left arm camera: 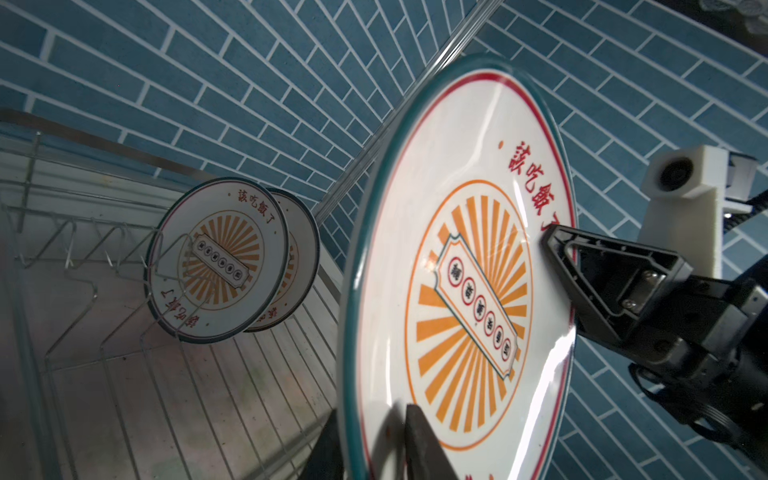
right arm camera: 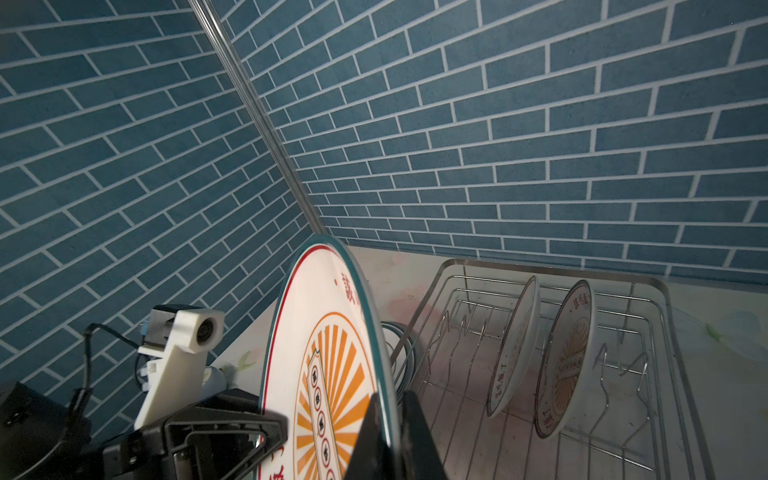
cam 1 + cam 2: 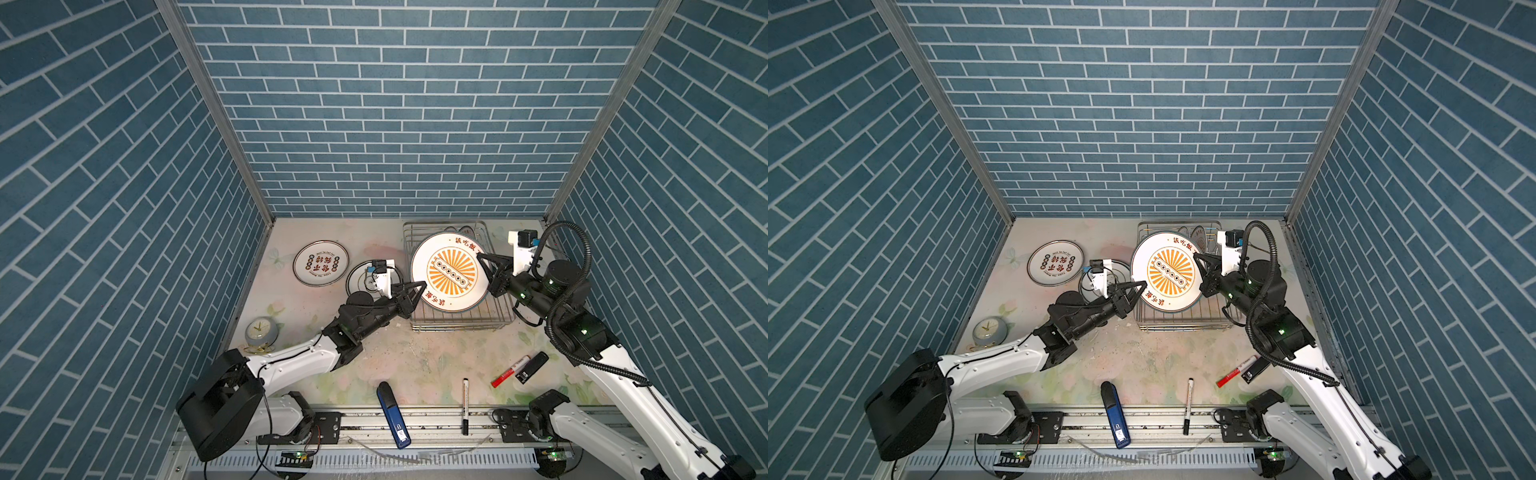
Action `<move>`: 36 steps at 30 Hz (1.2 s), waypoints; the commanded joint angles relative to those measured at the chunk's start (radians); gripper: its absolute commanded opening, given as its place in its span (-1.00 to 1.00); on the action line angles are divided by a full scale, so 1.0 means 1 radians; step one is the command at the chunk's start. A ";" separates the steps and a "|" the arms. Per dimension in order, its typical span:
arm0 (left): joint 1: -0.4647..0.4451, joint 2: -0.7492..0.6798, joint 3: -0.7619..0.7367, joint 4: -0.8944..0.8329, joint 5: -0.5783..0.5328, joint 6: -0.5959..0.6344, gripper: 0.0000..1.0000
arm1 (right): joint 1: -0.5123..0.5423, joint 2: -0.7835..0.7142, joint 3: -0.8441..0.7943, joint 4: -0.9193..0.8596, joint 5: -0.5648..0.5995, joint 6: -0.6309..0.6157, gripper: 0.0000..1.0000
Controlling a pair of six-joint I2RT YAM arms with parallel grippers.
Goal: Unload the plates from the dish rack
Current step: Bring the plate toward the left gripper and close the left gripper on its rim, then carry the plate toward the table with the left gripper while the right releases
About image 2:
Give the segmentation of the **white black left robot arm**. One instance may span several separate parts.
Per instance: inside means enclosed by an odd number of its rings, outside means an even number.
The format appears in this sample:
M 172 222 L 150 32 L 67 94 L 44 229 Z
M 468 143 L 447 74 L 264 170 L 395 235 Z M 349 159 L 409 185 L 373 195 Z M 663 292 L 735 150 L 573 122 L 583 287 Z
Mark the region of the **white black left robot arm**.
M 287 419 L 230 389 L 100 444 L 78 388 L 65 407 L 31 388 L 1 389 L 4 479 L 247 479 L 284 446 Z

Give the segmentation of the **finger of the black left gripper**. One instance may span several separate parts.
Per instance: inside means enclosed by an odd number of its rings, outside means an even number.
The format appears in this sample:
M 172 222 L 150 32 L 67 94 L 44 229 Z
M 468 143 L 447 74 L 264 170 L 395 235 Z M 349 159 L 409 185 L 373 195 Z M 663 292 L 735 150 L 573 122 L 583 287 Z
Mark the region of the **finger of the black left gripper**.
M 287 441 L 287 418 L 190 407 L 163 423 L 166 479 L 243 479 Z

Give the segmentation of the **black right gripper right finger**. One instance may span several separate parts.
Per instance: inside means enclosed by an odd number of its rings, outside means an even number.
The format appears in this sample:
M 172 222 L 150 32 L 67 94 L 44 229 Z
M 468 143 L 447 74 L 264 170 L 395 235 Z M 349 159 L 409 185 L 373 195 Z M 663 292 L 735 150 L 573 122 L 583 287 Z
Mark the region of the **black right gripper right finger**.
M 445 470 L 415 392 L 404 392 L 401 416 L 404 479 L 446 480 Z

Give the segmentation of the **white plate orange sunburst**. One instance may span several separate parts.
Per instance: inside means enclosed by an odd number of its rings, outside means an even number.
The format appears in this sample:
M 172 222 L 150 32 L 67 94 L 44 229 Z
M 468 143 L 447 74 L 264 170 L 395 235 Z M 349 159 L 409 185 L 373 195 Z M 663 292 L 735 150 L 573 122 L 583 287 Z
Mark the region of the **white plate orange sunburst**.
M 285 443 L 259 479 L 343 479 L 365 416 L 378 414 L 374 464 L 401 472 L 392 366 L 368 282 L 349 249 L 313 234 L 298 248 L 277 301 L 262 373 L 261 408 L 287 419 Z

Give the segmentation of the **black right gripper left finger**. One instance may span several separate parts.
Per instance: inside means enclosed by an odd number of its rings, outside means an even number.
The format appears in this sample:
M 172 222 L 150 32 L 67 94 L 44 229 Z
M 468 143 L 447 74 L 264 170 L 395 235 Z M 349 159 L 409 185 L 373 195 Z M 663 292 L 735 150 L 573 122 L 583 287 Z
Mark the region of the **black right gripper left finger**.
M 356 444 L 344 475 L 345 480 L 384 480 L 390 478 L 390 454 L 385 439 L 386 422 L 379 395 L 369 402 Z

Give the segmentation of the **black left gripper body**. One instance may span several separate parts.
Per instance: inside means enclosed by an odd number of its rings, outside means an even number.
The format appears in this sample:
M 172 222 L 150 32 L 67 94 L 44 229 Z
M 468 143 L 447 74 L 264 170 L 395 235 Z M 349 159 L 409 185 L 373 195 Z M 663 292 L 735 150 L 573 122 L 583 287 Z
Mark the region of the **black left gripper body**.
M 94 479 L 176 479 L 163 421 L 106 440 L 89 454 Z

